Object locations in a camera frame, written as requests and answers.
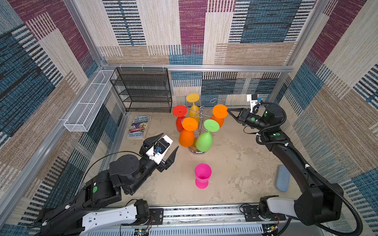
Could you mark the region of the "pink plastic wine glass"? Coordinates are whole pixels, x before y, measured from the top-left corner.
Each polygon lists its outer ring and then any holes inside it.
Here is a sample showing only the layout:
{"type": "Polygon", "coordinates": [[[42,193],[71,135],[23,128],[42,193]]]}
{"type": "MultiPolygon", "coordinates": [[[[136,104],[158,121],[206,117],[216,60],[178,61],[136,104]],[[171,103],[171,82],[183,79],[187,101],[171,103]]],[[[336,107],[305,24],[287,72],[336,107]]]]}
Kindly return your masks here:
{"type": "Polygon", "coordinates": [[[201,163],[195,168],[195,184],[199,189],[206,189],[209,184],[209,179],[212,175],[212,169],[208,164],[201,163]]]}

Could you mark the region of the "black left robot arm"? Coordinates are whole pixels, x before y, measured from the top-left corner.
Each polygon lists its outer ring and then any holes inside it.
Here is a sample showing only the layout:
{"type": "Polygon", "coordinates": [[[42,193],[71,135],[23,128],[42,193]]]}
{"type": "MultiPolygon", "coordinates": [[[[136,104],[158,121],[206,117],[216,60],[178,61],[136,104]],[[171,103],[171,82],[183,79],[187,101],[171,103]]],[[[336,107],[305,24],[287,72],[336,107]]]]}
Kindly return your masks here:
{"type": "Polygon", "coordinates": [[[147,201],[105,210],[121,201],[122,195],[133,195],[155,170],[163,172],[175,161],[177,149],[164,160],[173,140],[161,133],[143,141],[140,152],[124,155],[87,181],[76,195],[57,208],[44,208],[37,220],[27,225],[38,228],[39,236],[80,236],[111,225],[143,225],[152,222],[147,201]]]}

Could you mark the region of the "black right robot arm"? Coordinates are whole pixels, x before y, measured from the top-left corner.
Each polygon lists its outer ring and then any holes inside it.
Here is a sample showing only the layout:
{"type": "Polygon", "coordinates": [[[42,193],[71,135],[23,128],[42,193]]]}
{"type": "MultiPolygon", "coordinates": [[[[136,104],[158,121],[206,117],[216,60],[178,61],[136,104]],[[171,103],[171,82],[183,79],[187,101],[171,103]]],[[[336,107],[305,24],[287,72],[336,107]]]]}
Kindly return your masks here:
{"type": "Polygon", "coordinates": [[[324,223],[339,220],[342,204],[345,204],[356,222],[355,230],[347,235],[361,235],[361,217],[344,197],[343,189],[318,173],[281,130],[281,125],[287,118],[282,107],[271,102],[259,102],[252,109],[232,108],[227,112],[244,127],[257,129],[254,133],[256,142],[266,146],[283,163],[302,192],[301,196],[294,200],[276,195],[262,197],[258,206],[261,220],[267,221],[275,214],[282,214],[289,219],[299,220],[306,226],[316,225],[336,236],[344,236],[344,232],[330,229],[324,226],[324,223]]]}

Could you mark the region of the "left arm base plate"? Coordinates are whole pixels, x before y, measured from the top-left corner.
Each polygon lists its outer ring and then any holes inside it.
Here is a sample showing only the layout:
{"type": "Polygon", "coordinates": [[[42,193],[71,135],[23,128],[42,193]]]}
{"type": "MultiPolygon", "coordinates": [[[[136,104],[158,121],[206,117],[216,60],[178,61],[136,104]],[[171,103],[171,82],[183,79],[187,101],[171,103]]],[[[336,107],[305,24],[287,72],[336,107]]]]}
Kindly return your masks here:
{"type": "Polygon", "coordinates": [[[150,218],[148,221],[149,225],[162,225],[164,217],[163,208],[149,208],[150,218]]]}

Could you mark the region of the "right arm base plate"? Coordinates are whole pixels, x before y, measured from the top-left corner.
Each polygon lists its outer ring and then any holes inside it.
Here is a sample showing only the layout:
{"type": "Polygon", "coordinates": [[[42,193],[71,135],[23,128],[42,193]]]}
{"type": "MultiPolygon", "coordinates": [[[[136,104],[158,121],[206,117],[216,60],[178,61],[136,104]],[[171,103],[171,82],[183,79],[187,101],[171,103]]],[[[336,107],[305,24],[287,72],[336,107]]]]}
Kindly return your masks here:
{"type": "Polygon", "coordinates": [[[258,205],[242,204],[239,211],[245,218],[246,222],[286,222],[287,218],[283,214],[267,213],[262,215],[258,205]]]}

